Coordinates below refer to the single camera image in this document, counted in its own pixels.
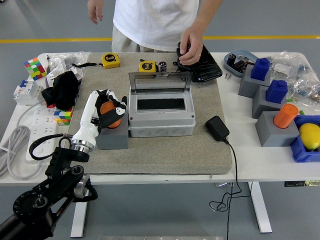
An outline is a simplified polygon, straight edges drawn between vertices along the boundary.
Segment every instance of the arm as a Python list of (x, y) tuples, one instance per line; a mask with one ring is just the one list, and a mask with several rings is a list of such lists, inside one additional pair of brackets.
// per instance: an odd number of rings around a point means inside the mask
[(89, 0), (88, 1), (88, 13), (89, 19), (94, 24), (98, 24), (98, 21), (102, 21), (104, 17), (102, 15), (102, 9), (104, 8), (105, 0)]
[[(183, 56), (179, 59), (182, 65), (191, 65), (199, 61), (203, 48), (203, 35), (222, 1), (202, 0), (196, 19), (181, 35), (180, 53)], [(191, 47), (186, 53), (188, 43)]]

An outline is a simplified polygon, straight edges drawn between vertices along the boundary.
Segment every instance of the power adapter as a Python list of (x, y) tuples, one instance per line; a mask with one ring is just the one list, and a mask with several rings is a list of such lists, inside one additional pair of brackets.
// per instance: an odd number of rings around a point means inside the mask
[(229, 129), (219, 116), (214, 116), (210, 120), (206, 121), (205, 127), (218, 142), (226, 139), (226, 137), (230, 134)]

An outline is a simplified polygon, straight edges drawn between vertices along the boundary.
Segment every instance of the clear hinged lid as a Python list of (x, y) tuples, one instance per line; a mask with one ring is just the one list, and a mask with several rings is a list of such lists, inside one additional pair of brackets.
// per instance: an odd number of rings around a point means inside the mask
[(131, 94), (190, 91), (191, 72), (130, 72)]

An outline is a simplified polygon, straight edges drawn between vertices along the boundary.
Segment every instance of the rubik's cube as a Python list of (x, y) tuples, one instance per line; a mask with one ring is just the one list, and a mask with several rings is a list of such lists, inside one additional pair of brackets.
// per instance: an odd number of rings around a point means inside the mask
[(28, 71), (33, 80), (38, 80), (47, 75), (44, 67), (36, 57), (24, 63), (25, 69)]
[(57, 109), (54, 111), (53, 116), (56, 118), (55, 120), (59, 126), (67, 126), (70, 125), (73, 111), (74, 107), (71, 107), (68, 110)]

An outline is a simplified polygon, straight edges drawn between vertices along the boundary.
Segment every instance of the white t-shirt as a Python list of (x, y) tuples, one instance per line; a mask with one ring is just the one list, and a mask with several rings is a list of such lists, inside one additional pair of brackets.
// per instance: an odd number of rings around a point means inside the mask
[(174, 52), (198, 7), (199, 0), (116, 0), (113, 24), (143, 47)]

